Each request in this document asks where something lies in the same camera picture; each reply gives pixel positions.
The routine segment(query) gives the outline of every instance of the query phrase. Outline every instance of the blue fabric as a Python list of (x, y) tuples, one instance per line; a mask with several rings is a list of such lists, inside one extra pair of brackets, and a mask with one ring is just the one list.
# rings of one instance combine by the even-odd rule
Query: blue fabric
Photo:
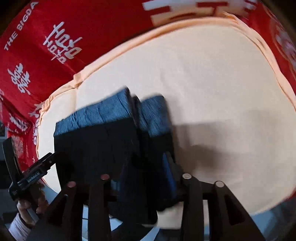
[(135, 103), (128, 88), (93, 105), (77, 110), (56, 123), (54, 136), (86, 126), (105, 124), (120, 119), (134, 118), (136, 127), (147, 131), (150, 137), (165, 134), (171, 130), (168, 109), (163, 96), (154, 96)]

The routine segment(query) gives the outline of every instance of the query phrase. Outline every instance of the dark folded fabric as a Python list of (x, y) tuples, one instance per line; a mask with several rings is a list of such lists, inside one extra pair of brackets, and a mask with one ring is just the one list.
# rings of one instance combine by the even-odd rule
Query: dark folded fabric
[(155, 223), (161, 200), (176, 187), (164, 153), (173, 157), (171, 123), (163, 96), (142, 102), (127, 88), (76, 111), (56, 124), (55, 151), (68, 161), (56, 164), (61, 186), (73, 180), (96, 182), (109, 174), (118, 192), (110, 214), (120, 220)]

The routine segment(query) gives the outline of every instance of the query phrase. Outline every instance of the silver bolt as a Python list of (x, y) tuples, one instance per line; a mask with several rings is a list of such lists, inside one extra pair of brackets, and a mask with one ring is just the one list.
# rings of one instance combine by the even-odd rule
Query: silver bolt
[(192, 176), (189, 174), (189, 173), (184, 173), (183, 175), (182, 175), (182, 177), (184, 178), (184, 179), (190, 179), (190, 178), (192, 178)]
[(109, 178), (110, 178), (110, 176), (108, 174), (101, 175), (102, 180), (108, 180)]
[(222, 187), (225, 186), (224, 182), (222, 182), (222, 181), (217, 181), (217, 182), (215, 182), (215, 184), (216, 184), (216, 186), (219, 187), (219, 188), (222, 188)]

